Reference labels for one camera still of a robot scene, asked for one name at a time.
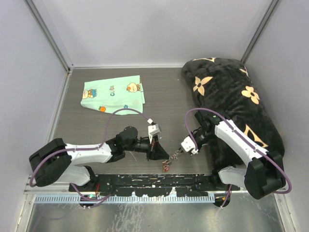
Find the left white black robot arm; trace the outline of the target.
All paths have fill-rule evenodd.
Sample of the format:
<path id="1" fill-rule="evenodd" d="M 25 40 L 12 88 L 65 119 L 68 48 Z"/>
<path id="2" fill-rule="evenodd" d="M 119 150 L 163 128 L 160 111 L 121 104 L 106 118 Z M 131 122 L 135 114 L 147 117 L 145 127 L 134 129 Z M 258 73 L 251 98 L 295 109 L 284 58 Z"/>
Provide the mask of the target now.
<path id="1" fill-rule="evenodd" d="M 147 160 L 167 160 L 168 153 L 159 143 L 157 124 L 148 127 L 148 136 L 128 126 L 114 138 L 98 145 L 72 145 L 56 138 L 29 157 L 33 174 L 31 187 L 46 187 L 55 182 L 69 183 L 72 190 L 94 191 L 98 177 L 90 163 L 111 163 L 123 159 L 127 151 L 144 153 Z"/>

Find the metal keyring disc with rings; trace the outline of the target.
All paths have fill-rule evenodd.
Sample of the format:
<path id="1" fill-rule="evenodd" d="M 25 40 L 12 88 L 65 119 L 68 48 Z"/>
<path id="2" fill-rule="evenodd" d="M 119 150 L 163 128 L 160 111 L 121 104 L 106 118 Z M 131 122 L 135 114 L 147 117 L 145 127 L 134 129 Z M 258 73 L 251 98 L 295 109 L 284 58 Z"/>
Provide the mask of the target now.
<path id="1" fill-rule="evenodd" d="M 170 155 L 169 159 L 164 161 L 163 163 L 171 165 L 173 163 L 173 161 L 178 160 L 181 153 L 182 153 L 182 151 L 180 149 L 176 150 L 172 155 Z"/>

